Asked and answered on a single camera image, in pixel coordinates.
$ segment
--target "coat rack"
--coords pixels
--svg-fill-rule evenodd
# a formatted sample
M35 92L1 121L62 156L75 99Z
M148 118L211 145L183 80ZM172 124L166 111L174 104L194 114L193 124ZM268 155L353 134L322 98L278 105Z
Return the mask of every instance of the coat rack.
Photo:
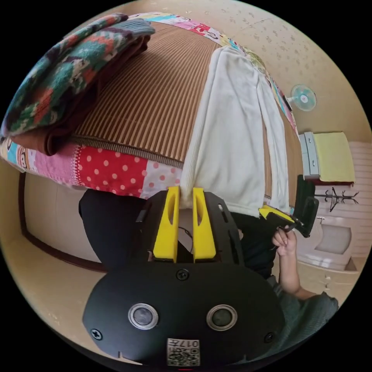
M342 193L341 193L341 196L337 195L336 194L336 191L334 189L334 187L332 187L332 193L329 194L328 193L328 190L326 191L326 193L324 195L314 195L314 196L318 196L320 198L324 198L324 201L327 203L328 199L330 198L331 199L331 205L329 207L329 211L332 212L333 209L335 208L335 206L341 201L341 203L345 204L345 200L352 200L355 204L359 204L354 198L359 194L359 192L355 193L354 195L352 196L347 196L345 195L345 191L344 190Z

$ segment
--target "red polka dot fabric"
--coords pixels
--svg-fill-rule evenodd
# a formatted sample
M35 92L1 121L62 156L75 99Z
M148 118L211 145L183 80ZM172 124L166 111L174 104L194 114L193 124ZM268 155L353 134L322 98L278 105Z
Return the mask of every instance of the red polka dot fabric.
M76 153L78 186L148 199L178 186L182 170L111 150L80 146Z
M120 152L82 146L77 155L77 179L81 186L140 197L147 162Z

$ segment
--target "qr code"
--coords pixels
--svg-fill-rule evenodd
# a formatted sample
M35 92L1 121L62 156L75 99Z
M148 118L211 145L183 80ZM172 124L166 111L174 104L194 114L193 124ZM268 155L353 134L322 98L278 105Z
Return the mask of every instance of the qr code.
M169 366L195 367L200 365L198 340L168 339L167 361Z

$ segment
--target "patterned knit blanket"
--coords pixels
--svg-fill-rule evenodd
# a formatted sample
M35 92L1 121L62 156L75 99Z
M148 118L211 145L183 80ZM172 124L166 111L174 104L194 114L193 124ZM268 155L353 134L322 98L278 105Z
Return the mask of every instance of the patterned knit blanket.
M112 58L137 38L155 32L150 22L115 13L102 17L53 46L36 63L13 97L0 136L51 125L67 103L84 91Z

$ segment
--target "white towel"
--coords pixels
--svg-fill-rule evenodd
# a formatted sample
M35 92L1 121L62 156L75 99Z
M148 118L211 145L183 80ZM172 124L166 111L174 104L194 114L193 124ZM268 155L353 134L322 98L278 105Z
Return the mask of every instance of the white towel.
M288 205L284 126L270 92L264 75L238 51L229 46L214 51L180 181L183 207L192 206L192 188L203 187L224 199L231 212L258 217L265 194L263 119L270 127L272 179L277 183L270 205Z

